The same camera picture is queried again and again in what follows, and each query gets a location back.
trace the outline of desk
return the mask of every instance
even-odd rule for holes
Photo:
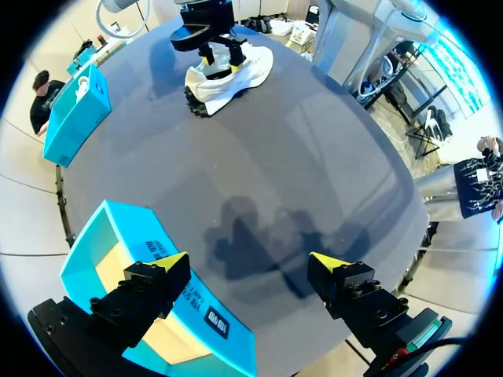
[[[255,334],[259,376],[292,375],[350,334],[307,282],[319,251],[391,290],[428,225],[406,165],[339,84],[282,44],[269,78],[209,119],[185,105],[197,51],[163,24],[101,67],[112,113],[63,170],[75,234],[103,199],[151,207],[193,270]]]

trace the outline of black t-shirt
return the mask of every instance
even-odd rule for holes
[[[413,53],[413,42],[411,41],[400,42],[395,47],[395,51],[397,55],[405,59],[407,53]],[[389,60],[391,60],[391,63],[393,64],[393,72],[396,72],[399,63],[398,59],[392,53],[388,53],[386,56],[389,58]]]
[[[35,97],[30,110],[30,120],[33,131],[37,134],[40,128],[49,120],[50,104],[64,86],[64,82],[53,80],[49,82],[49,89],[44,97]]]

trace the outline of white floor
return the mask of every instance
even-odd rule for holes
[[[462,313],[456,310],[447,309],[411,296],[404,295],[403,297],[407,297],[409,299],[408,314],[411,317],[415,317],[425,308],[430,308],[436,311],[439,317],[445,316],[452,320],[453,327],[447,335],[450,338],[468,335],[478,317],[475,314]],[[348,341],[367,361],[370,362],[373,360],[375,357],[373,351],[363,348],[354,335],[350,336]],[[428,376],[434,376],[436,372],[440,371],[440,369],[450,360],[456,351],[456,346],[445,346],[431,353],[430,357],[426,361],[429,366]],[[320,360],[302,370],[298,376],[360,377],[366,371],[367,367],[368,366],[363,359],[361,359],[360,356],[348,346],[348,344],[342,343],[337,348],[324,355]]]

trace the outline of cyan box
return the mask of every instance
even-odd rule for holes
[[[135,261],[154,262],[178,253],[153,210],[104,201],[79,234],[61,270],[61,280],[70,299],[88,313],[91,313],[90,299],[102,298],[107,293],[97,267],[117,245],[127,255],[123,260],[125,266]],[[122,274],[122,269],[118,267],[114,273]],[[194,271],[166,320],[173,318],[208,349],[207,356],[169,364],[145,341],[146,337],[123,356],[170,377],[256,377],[253,333],[227,310]]]
[[[75,92],[83,76],[89,78],[89,89],[77,102]],[[80,147],[111,110],[106,79],[96,66],[90,64],[64,88],[53,106],[47,126],[44,158],[68,167]]]

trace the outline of dark hair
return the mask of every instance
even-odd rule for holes
[[[47,70],[38,73],[33,82],[33,90],[37,90],[40,86],[45,85],[49,81],[49,72]]]

